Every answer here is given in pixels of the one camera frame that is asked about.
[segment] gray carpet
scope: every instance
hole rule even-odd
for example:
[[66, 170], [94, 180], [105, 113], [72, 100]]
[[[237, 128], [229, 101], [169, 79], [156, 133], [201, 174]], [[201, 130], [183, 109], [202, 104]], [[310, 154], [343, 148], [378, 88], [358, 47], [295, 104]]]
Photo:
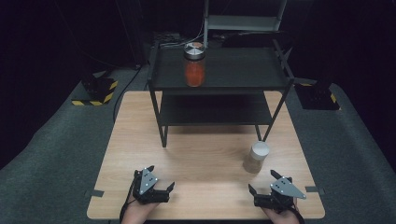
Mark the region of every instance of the gray carpet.
[[[112, 73], [119, 85], [108, 105], [71, 105], [70, 99], [81, 94], [77, 86], [0, 171], [0, 223], [107, 223], [87, 218], [89, 193], [111, 135], [117, 97], [135, 73]], [[146, 75], [145, 67], [127, 91], [142, 91]], [[331, 91], [342, 110], [303, 110], [294, 90], [286, 101], [312, 175], [325, 191], [325, 218], [306, 223], [396, 223], [396, 175], [345, 93], [336, 85]]]

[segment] can lid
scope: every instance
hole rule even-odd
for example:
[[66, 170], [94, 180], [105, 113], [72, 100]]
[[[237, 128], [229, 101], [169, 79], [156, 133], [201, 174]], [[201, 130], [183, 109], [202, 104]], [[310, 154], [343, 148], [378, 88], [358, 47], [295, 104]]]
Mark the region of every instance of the can lid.
[[257, 161], [263, 161], [270, 152], [268, 145], [262, 141], [256, 142], [250, 150], [250, 155]]
[[189, 60], [201, 60], [205, 57], [205, 47], [200, 42], [190, 42], [184, 46], [184, 57]]

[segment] lower shelf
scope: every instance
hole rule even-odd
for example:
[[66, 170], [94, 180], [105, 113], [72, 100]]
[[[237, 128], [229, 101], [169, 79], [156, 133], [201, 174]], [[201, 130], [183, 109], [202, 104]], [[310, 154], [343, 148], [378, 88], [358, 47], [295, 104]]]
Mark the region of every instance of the lower shelf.
[[268, 125], [271, 113], [262, 91], [180, 95], [163, 92], [162, 126]]

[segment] wooden table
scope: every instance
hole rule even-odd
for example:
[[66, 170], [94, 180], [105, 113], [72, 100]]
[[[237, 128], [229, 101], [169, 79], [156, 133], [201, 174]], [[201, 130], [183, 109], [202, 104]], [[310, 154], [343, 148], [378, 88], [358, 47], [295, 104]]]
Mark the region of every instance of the wooden table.
[[[274, 112], [281, 94], [266, 92]], [[285, 105], [266, 143], [271, 148], [262, 170], [253, 175], [242, 167], [244, 157], [257, 141], [254, 126], [170, 127], [168, 145], [162, 147], [148, 91], [129, 91], [123, 96], [87, 215], [92, 219], [118, 219], [134, 179], [134, 170], [155, 165], [160, 180], [155, 189], [176, 182], [169, 203], [156, 208], [149, 219], [267, 219], [253, 204], [251, 184], [258, 193], [269, 193], [276, 181], [270, 170], [291, 176], [306, 196], [298, 200], [304, 218], [324, 217], [304, 153]]]

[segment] cylindrical container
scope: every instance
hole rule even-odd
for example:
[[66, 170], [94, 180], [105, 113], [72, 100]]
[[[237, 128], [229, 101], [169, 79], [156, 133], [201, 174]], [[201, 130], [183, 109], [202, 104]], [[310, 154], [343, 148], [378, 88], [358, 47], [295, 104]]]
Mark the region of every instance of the cylindrical container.
[[262, 169], [262, 164], [269, 152], [270, 148], [266, 143], [258, 141], [253, 144], [243, 163], [245, 170], [249, 173], [257, 174]]
[[205, 47], [191, 42], [184, 47], [184, 76], [191, 87], [201, 86], [205, 81]]

